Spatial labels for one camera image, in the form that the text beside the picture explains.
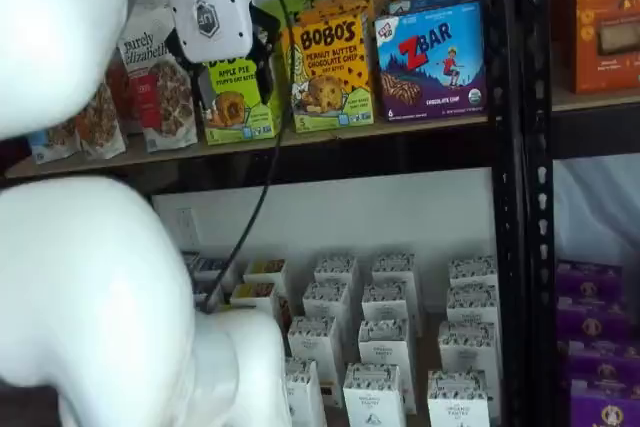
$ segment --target robot logo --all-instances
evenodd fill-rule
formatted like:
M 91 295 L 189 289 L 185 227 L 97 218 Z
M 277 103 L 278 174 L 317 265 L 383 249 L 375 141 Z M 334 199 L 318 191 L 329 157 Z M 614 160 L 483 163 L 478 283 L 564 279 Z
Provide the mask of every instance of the robot logo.
M 196 1 L 196 21 L 198 31 L 205 37 L 211 38 L 220 30 L 216 9 L 204 0 Z

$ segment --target granola bag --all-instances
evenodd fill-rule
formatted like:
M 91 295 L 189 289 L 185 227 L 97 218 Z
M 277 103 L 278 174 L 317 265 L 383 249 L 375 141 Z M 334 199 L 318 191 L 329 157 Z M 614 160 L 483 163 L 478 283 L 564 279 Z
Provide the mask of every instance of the granola bag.
M 75 120 L 82 150 L 89 160 L 110 159 L 127 150 L 116 107 L 104 81 Z
M 80 151 L 78 134 L 73 119 L 47 130 L 33 132 L 27 136 L 27 141 L 36 164 L 66 159 Z
M 198 141 L 189 76 L 165 46 L 173 28 L 167 8 L 139 7 L 118 44 L 148 152 Z

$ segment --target black cable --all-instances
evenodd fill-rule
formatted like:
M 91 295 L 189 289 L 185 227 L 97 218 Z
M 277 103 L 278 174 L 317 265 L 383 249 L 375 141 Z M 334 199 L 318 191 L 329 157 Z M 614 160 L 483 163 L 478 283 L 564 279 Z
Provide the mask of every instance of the black cable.
M 290 64 L 289 64 L 289 92 L 288 92 L 289 99 L 291 99 L 291 93 L 293 91 L 293 72 L 295 71 L 295 63 L 294 63 L 295 59 L 293 57 L 293 52 L 294 52 L 293 23 L 291 22 L 291 18 L 289 17 L 289 14 L 287 12 L 287 5 L 285 4 L 284 0 L 278 0 L 278 1 L 280 2 L 280 7 L 282 8 L 282 12 L 284 13 L 285 22 L 287 23 L 287 31 L 289 34 L 289 46 L 291 49 L 291 53 L 289 55 Z M 207 296 L 204 299 L 203 307 L 202 307 L 205 313 L 208 313 L 208 314 L 211 313 L 211 309 L 209 308 L 209 301 L 211 300 L 211 297 L 213 297 L 213 294 L 218 288 L 218 285 L 220 284 L 220 282 L 222 281 L 222 278 L 225 276 L 225 274 L 233 264 L 233 261 L 238 256 L 238 253 L 242 249 L 242 246 L 244 245 L 245 240 L 247 240 L 249 233 L 251 233 L 253 224 L 255 224 L 256 219 L 260 214 L 260 210 L 262 209 L 262 204 L 264 204 L 264 199 L 267 197 L 267 192 L 269 191 L 269 187 L 273 182 L 273 177 L 275 175 L 276 168 L 278 165 L 278 158 L 280 157 L 280 146 L 282 145 L 282 137 L 284 135 L 285 122 L 288 118 L 287 117 L 288 113 L 289 113 L 288 108 L 285 107 L 284 109 L 282 109 L 282 118 L 280 120 L 280 132 L 278 132 L 278 135 L 276 137 L 276 144 L 272 150 L 273 154 L 271 157 L 271 165 L 269 166 L 269 171 L 267 172 L 267 177 L 264 181 L 264 186 L 262 187 L 260 198 L 258 199 L 258 203 L 253 209 L 253 214 L 251 214 L 251 217 L 249 218 L 249 222 L 247 223 L 247 226 L 244 228 L 244 231 L 242 232 L 240 239 L 238 240 L 238 242 L 236 243 L 236 246 L 231 251 L 231 254 L 229 254 L 229 257 L 227 258 L 225 265 L 222 268 L 222 271 L 220 272 L 220 274 L 218 275 L 218 278 L 215 280 L 215 282 L 211 286 L 211 289 L 207 292 Z

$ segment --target wooden shelf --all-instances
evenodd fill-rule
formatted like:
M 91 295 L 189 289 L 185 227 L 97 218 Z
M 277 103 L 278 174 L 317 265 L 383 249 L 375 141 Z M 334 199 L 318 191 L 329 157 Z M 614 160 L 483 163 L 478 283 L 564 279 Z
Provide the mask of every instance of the wooden shelf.
M 416 132 L 430 129 L 442 129 L 448 127 L 482 124 L 487 122 L 486 116 L 461 117 L 444 119 L 430 122 L 398 122 L 389 123 L 379 120 L 372 125 L 354 127 L 349 129 L 325 130 L 310 132 L 307 134 L 296 134 L 291 130 L 284 133 L 282 145 L 285 147 L 305 144 L 317 144 L 332 140 L 347 140 L 363 137 L 374 137 L 379 135 L 390 135 L 404 132 Z M 237 142 L 217 146 L 208 146 L 201 140 L 198 144 L 177 150 L 165 150 L 149 154 L 145 150 L 142 136 L 132 136 L 129 138 L 127 151 L 109 160 L 88 161 L 81 154 L 75 154 L 67 159 L 36 165 L 31 157 L 26 158 L 9 168 L 5 176 L 10 179 L 27 177 L 38 177 L 44 175 L 56 175 L 71 172 L 82 172 L 87 170 L 97 170 L 111 167 L 121 167 L 150 162 L 162 162 L 167 160 L 187 159 L 193 157 L 204 157 L 208 155 L 221 155 L 233 152 L 248 152 L 253 150 L 263 150 L 275 145 L 274 139 L 256 140 L 249 142 Z

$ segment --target purple box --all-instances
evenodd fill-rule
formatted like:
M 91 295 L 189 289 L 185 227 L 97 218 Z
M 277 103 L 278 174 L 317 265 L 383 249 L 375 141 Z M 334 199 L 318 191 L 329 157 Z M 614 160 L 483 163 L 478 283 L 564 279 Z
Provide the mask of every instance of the purple box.
M 640 386 L 608 380 L 571 381 L 572 427 L 640 425 Z
M 622 267 L 558 260 L 556 294 L 619 301 L 622 298 Z
M 569 377 L 620 380 L 640 384 L 640 343 L 607 340 L 569 341 L 566 372 Z
M 622 302 L 608 303 L 593 297 L 558 297 L 558 338 L 586 336 L 592 339 L 628 340 L 631 322 Z

